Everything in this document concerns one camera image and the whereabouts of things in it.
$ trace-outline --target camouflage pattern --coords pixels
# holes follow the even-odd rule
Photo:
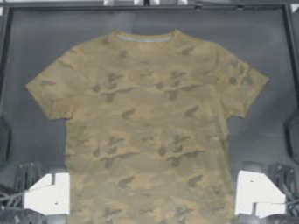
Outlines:
[[[266,82],[180,31],[116,31],[67,51],[27,87],[47,117],[68,119],[69,223],[229,223],[227,119]]]

